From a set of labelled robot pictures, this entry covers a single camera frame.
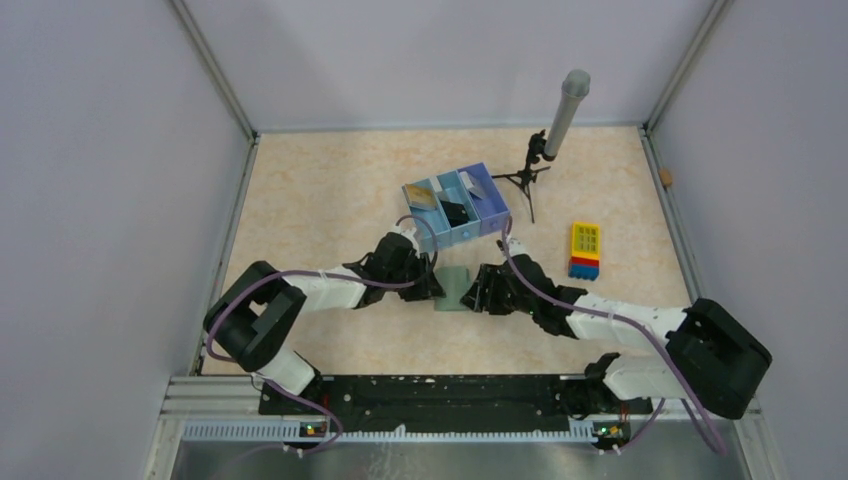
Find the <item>green leather card holder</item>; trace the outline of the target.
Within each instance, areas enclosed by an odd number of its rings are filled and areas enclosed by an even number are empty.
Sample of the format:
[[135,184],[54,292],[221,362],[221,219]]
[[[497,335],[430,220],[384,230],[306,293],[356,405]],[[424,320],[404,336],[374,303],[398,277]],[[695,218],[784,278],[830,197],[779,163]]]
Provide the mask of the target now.
[[443,266],[435,270],[435,277],[444,295],[434,300],[437,312],[468,311],[461,300],[472,285],[470,271],[465,266]]

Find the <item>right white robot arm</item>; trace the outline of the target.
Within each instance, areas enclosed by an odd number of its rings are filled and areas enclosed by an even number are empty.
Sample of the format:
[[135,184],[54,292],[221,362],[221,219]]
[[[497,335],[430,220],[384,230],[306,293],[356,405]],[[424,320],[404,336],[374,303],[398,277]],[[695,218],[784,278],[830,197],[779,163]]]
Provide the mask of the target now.
[[687,307],[648,307],[557,285],[511,238],[510,257],[483,264],[461,302],[491,315],[524,313],[546,333],[604,340],[638,350],[615,351],[590,364],[589,404],[612,412],[625,400],[671,398],[740,419],[772,364],[771,352],[720,303],[698,298]]

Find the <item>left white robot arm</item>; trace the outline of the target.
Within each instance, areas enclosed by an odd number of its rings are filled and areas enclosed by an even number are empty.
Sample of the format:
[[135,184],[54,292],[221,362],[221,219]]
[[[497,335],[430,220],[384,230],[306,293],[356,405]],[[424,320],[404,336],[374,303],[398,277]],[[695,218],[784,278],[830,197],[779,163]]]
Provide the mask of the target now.
[[328,270],[279,271],[252,263],[207,311],[203,328],[209,354],[236,363],[283,388],[297,413],[319,404],[318,370],[285,344],[296,320],[327,310],[355,310],[394,291],[405,301],[442,295],[433,269],[437,254],[419,251],[409,230],[394,227],[361,259]]

